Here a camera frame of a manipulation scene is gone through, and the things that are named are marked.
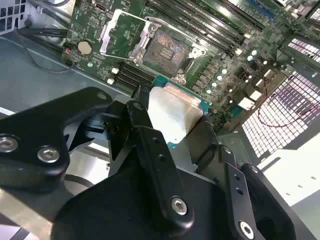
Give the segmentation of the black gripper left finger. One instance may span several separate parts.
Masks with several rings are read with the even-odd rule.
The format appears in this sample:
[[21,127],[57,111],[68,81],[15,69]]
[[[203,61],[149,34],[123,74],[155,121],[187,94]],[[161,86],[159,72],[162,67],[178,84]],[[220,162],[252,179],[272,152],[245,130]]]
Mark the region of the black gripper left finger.
[[26,192],[55,189],[70,164],[70,147],[84,142],[85,122],[98,114],[109,124],[104,134],[120,164],[114,175],[138,166],[167,232],[173,237],[184,235],[195,222],[194,208],[162,133],[153,128],[140,102],[114,101],[96,87],[1,120],[0,185]]

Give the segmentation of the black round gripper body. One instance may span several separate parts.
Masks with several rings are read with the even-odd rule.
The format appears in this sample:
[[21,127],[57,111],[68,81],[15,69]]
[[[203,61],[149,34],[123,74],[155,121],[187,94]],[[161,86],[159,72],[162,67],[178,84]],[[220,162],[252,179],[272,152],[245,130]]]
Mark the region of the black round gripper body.
[[[179,171],[195,221],[182,240],[230,240],[221,192],[211,181]],[[57,214],[53,240],[171,240],[142,170],[131,165],[69,200]]]

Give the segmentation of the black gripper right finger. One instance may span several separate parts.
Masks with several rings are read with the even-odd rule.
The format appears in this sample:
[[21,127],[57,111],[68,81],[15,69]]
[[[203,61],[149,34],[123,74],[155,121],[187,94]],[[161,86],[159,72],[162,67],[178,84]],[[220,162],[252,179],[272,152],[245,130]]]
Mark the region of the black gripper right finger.
[[219,240],[295,240],[295,213],[252,163],[238,165],[202,116],[186,136],[195,172],[213,181],[195,197]]

